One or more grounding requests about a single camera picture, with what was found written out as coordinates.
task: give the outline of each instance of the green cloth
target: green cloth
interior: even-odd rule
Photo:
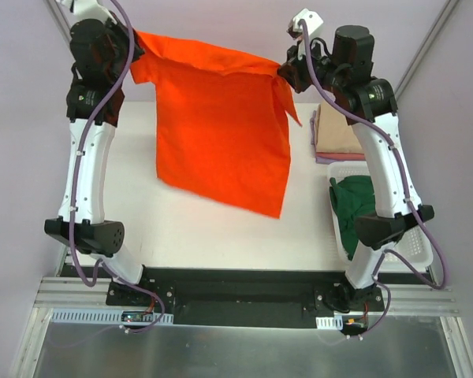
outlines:
[[[330,179],[331,206],[338,217],[341,243],[352,260],[358,243],[354,220],[375,211],[375,194],[369,176],[349,176],[337,183]]]

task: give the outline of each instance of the metal sheet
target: metal sheet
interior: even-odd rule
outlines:
[[[51,324],[49,338],[74,343],[102,326]],[[437,318],[389,317],[363,341],[335,331],[158,327],[109,330],[66,349],[44,343],[35,376],[74,377],[454,377]]]

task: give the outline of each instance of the beige folded cloth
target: beige folded cloth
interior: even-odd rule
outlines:
[[[317,108],[315,117],[315,150],[317,152],[362,154],[352,127],[347,125],[345,116],[327,102]]]

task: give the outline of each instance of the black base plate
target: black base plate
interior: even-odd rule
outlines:
[[[333,311],[323,303],[324,296],[337,284],[332,274],[305,274],[282,277],[274,274],[255,276],[254,272],[212,271],[199,275],[191,269],[162,269],[149,272],[147,289],[165,303],[166,312],[174,315],[174,324],[263,327],[316,328],[316,317],[332,317]],[[371,312],[384,310],[382,293],[372,292],[366,302]],[[151,297],[124,285],[109,285],[108,306],[147,308]],[[363,312],[364,302],[351,310]]]

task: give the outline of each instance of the silver metal surface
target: silver metal surface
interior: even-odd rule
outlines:
[[[105,325],[51,324],[55,343],[76,343]],[[443,328],[432,317],[389,317],[363,341],[337,331],[157,327],[109,329],[69,349],[43,346],[37,378],[455,377]]]
[[[438,14],[430,30],[427,32],[426,37],[420,44],[420,47],[417,50],[417,53],[415,53],[415,56],[410,62],[410,65],[407,67],[406,71],[404,72],[404,75],[401,77],[400,82],[396,85],[396,88],[394,90],[396,100],[399,99],[400,96],[403,94],[407,85],[410,83],[410,80],[415,75],[417,68],[420,66],[423,59],[429,52],[430,48],[433,46],[434,41],[440,34],[443,27],[446,25],[449,18],[452,16],[453,10],[457,7],[459,3],[460,0],[447,0],[443,5],[441,12]]]
[[[110,279],[100,279],[95,287],[86,287],[79,278],[44,277],[35,299],[35,307],[132,309],[132,307],[109,307],[105,304],[109,282]],[[458,303],[450,288],[435,291],[425,285],[388,286],[392,294],[389,309],[392,315],[428,317],[460,315]]]
[[[52,313],[52,309],[34,308],[32,310],[21,342],[20,353],[10,376],[14,378],[31,378],[33,376]]]
[[[473,355],[467,344],[462,320],[455,317],[442,317],[441,325],[457,378],[473,378]]]

